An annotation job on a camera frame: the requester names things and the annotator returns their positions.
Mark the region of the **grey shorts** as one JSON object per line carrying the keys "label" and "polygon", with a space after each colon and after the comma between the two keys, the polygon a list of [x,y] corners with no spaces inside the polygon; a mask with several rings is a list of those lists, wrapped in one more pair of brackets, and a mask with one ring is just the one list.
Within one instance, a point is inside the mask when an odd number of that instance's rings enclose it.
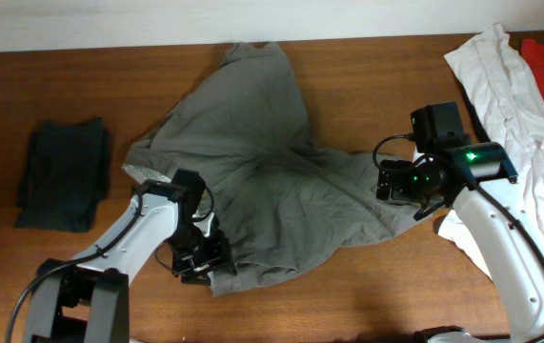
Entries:
{"label": "grey shorts", "polygon": [[415,209],[377,199],[366,153],[318,147],[287,55],[240,43],[220,68],[136,141],[129,173],[198,172],[211,189],[234,272],[212,273],[216,296],[281,284],[343,247],[378,244],[415,224]]}

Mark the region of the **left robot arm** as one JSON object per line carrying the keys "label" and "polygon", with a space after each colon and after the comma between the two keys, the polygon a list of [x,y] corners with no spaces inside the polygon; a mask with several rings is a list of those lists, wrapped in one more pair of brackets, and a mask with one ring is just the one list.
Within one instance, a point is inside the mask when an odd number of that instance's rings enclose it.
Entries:
{"label": "left robot arm", "polygon": [[30,305],[26,342],[129,342],[129,287],[150,257],[167,247],[167,270],[184,284],[209,285],[213,272],[235,273],[230,243],[196,171],[150,174],[132,190],[126,211],[73,259],[49,259],[18,302]]}

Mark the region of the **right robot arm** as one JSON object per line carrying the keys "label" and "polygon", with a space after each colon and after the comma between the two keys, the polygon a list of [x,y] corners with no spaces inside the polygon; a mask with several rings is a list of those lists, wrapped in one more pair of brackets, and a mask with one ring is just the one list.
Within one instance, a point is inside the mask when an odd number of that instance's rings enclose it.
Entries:
{"label": "right robot arm", "polygon": [[544,250],[517,201],[517,172],[497,143],[418,143],[413,162],[375,159],[379,198],[419,204],[420,220],[453,209],[479,248],[513,342],[544,342]]}

